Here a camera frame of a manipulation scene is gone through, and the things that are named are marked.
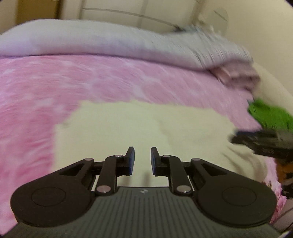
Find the person's right hand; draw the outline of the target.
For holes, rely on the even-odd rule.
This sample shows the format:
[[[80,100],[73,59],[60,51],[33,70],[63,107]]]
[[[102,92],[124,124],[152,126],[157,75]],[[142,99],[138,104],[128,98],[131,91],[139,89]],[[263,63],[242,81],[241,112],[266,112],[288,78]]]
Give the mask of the person's right hand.
[[[282,195],[292,199],[292,162],[284,164],[282,160],[275,159],[278,182],[282,185]]]

